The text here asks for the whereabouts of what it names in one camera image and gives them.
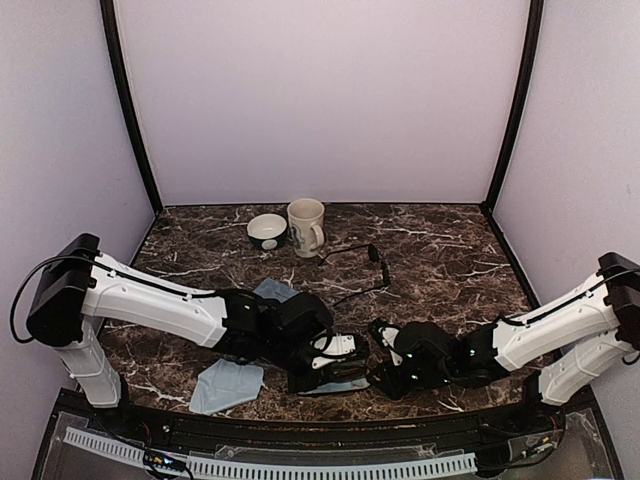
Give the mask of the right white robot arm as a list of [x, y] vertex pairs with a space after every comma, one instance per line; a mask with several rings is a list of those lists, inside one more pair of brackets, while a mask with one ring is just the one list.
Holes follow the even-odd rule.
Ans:
[[534, 432], [547, 420], [549, 406], [567, 403], [639, 349], [639, 266], [615, 252], [598, 263], [594, 274], [556, 300], [521, 316], [500, 316], [460, 338], [433, 322], [371, 322], [371, 336], [390, 358], [373, 369], [369, 381], [391, 399], [415, 388], [480, 388], [568, 347], [528, 379], [524, 390], [532, 395], [511, 410], [517, 432]]

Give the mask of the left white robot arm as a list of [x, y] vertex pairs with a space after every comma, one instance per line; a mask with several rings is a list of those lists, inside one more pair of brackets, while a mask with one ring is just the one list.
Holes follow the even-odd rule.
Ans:
[[120, 436], [141, 427], [123, 378], [90, 324], [105, 317], [169, 333], [220, 354], [264, 360], [287, 374], [292, 394], [324, 395], [368, 387], [369, 349], [339, 334], [326, 305], [297, 293], [280, 301], [250, 290], [188, 288], [132, 269], [84, 233], [27, 275], [40, 278], [26, 317], [27, 342], [56, 350], [89, 404]]

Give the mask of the small blue cleaning cloth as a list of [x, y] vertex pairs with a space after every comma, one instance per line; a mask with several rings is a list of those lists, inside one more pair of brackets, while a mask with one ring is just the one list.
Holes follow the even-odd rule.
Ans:
[[323, 394], [334, 394], [351, 391], [364, 390], [370, 386], [370, 383], [365, 378], [346, 382], [330, 382], [321, 385], [318, 390]]

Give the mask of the black glasses case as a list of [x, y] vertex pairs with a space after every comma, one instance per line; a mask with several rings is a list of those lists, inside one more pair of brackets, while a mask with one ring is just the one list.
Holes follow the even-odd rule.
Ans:
[[365, 367], [339, 367], [330, 364], [322, 369], [311, 370], [295, 383], [295, 392], [299, 395], [320, 396], [339, 394], [366, 389], [369, 381]]

